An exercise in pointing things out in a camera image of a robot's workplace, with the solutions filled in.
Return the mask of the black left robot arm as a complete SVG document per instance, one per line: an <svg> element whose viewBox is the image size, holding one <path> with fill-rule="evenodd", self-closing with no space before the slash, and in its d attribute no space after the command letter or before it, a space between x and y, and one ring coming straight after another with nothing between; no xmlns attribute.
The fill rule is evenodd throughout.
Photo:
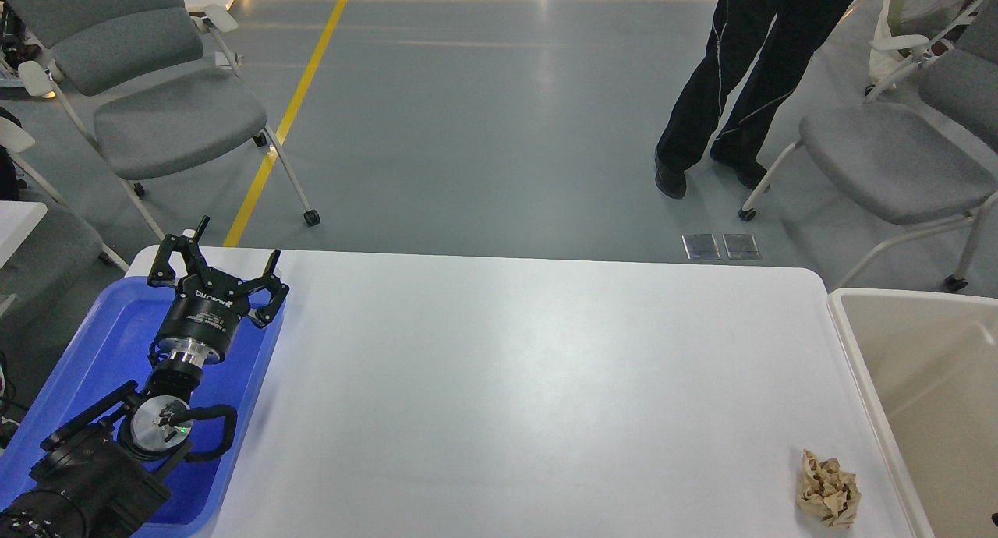
<svg viewBox="0 0 998 538"><path fill-rule="evenodd" d="M2 456L4 537L196 533L234 471L289 288L166 235L97 297Z"/></svg>

